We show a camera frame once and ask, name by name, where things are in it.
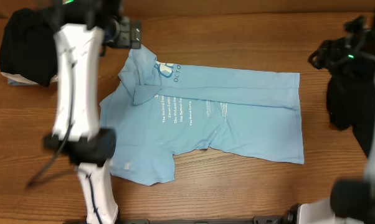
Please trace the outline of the light blue t-shirt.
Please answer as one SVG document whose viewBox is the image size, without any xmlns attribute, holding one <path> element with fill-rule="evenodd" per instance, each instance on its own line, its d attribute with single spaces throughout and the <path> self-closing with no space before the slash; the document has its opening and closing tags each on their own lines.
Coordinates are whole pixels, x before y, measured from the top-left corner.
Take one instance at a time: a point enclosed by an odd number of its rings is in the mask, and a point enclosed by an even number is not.
<svg viewBox="0 0 375 224">
<path fill-rule="evenodd" d="M 207 148 L 304 163 L 298 73 L 163 63 L 142 47 L 119 77 L 100 104 L 102 125 L 117 135 L 114 176 L 170 182 L 176 155 Z"/>
</svg>

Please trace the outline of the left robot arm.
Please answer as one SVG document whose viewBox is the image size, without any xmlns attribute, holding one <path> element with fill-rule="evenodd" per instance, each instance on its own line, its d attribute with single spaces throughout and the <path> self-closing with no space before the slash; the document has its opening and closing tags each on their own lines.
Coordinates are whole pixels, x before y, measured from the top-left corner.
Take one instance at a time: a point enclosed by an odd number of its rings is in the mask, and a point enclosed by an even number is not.
<svg viewBox="0 0 375 224">
<path fill-rule="evenodd" d="M 82 186 L 86 223 L 120 223 L 109 171 L 116 134 L 100 126 L 98 63 L 107 47 L 139 49 L 141 24 L 123 17 L 122 0 L 53 1 L 46 17 L 57 51 L 57 112 L 45 147 L 54 150 L 45 172 L 59 155 L 68 156 Z"/>
</svg>

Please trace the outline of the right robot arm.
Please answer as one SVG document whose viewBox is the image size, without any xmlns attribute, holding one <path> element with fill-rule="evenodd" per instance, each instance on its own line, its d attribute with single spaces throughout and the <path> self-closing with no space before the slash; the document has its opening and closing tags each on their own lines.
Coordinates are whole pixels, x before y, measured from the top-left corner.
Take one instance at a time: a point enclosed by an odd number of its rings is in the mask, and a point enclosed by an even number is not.
<svg viewBox="0 0 375 224">
<path fill-rule="evenodd" d="M 290 207 L 254 223 L 375 223 L 375 11 L 344 23 L 346 35 L 325 40 L 308 63 L 330 79 L 326 109 L 330 123 L 350 129 L 363 155 L 363 173 L 336 179 L 327 198 Z"/>
</svg>

